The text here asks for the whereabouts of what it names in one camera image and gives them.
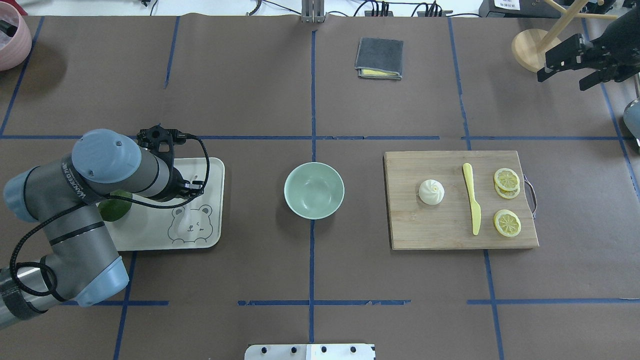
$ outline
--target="folded gray cloth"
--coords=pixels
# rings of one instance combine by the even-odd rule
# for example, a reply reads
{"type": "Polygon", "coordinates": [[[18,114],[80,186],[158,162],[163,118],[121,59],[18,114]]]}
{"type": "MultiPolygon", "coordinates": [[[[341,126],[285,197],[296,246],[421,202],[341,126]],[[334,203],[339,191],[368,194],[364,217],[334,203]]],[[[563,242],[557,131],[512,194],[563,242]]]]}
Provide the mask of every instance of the folded gray cloth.
{"type": "Polygon", "coordinates": [[[361,38],[355,68],[361,78],[402,79],[404,42],[361,38]]]}

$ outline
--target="wooden stand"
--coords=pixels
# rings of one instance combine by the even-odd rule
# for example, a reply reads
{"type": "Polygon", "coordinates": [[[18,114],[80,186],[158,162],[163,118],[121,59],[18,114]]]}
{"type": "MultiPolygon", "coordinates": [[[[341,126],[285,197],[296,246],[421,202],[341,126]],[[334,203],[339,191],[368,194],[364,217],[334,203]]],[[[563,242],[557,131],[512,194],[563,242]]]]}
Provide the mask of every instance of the wooden stand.
{"type": "MultiPolygon", "coordinates": [[[[580,13],[580,10],[589,0],[576,0],[567,10],[553,0],[545,0],[545,2],[563,13],[553,28],[551,28],[549,32],[542,29],[528,29],[517,34],[511,42],[511,52],[513,52],[516,61],[531,72],[537,72],[545,67],[545,53],[557,44],[560,44],[561,41],[557,38],[558,34],[569,25],[569,22],[571,22],[574,17],[611,20],[617,18],[615,15],[580,13]]],[[[598,0],[598,4],[602,5],[602,3],[603,0],[598,0]]]]}

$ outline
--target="green lime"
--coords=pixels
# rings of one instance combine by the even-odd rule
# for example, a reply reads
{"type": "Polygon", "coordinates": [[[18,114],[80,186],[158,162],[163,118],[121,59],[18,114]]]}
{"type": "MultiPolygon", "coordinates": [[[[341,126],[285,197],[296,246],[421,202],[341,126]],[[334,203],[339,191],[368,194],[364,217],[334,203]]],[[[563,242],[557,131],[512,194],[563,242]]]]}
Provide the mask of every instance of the green lime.
{"type": "MultiPolygon", "coordinates": [[[[133,198],[130,192],[116,190],[111,195],[133,198]]],[[[104,221],[114,222],[120,220],[131,209],[131,203],[124,200],[108,199],[98,204],[98,211],[104,221]]]]}

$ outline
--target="lemon slice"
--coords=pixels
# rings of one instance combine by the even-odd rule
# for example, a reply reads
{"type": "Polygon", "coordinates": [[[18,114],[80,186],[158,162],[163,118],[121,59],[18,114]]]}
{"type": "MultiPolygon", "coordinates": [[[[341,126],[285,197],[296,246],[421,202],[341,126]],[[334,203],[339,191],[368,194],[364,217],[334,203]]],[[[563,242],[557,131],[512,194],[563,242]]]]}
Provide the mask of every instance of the lemon slice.
{"type": "Polygon", "coordinates": [[[520,178],[510,168],[500,168],[493,175],[493,182],[506,192],[513,192],[520,188],[520,178]]]}
{"type": "Polygon", "coordinates": [[[498,230],[500,235],[512,238],[517,234],[520,234],[522,225],[518,215],[514,214],[511,210],[498,210],[493,216],[493,224],[495,229],[498,230]]]}
{"type": "MultiPolygon", "coordinates": [[[[133,198],[133,195],[130,192],[123,190],[116,190],[112,192],[111,195],[127,197],[129,199],[133,198]]],[[[127,214],[127,212],[129,212],[129,209],[131,209],[130,202],[118,199],[108,199],[98,204],[98,212],[100,213],[100,216],[104,221],[108,222],[120,220],[127,214]]]]}
{"type": "Polygon", "coordinates": [[[493,184],[493,187],[495,187],[495,192],[497,192],[498,195],[500,195],[501,197],[503,197],[505,199],[513,199],[516,196],[518,196],[518,194],[520,193],[520,187],[519,186],[515,191],[512,191],[512,192],[506,192],[503,189],[500,189],[498,187],[498,184],[493,184]]]}

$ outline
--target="light green bowl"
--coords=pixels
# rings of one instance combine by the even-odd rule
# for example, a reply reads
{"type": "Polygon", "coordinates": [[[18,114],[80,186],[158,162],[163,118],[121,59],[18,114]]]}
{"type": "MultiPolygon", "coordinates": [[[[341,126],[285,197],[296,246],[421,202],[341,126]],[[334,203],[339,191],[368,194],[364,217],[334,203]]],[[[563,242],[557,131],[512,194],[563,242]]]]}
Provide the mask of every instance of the light green bowl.
{"type": "Polygon", "coordinates": [[[302,164],[287,177],[284,199],[303,218],[326,218],[342,204],[344,183],[340,174],[327,164],[302,164]]]}

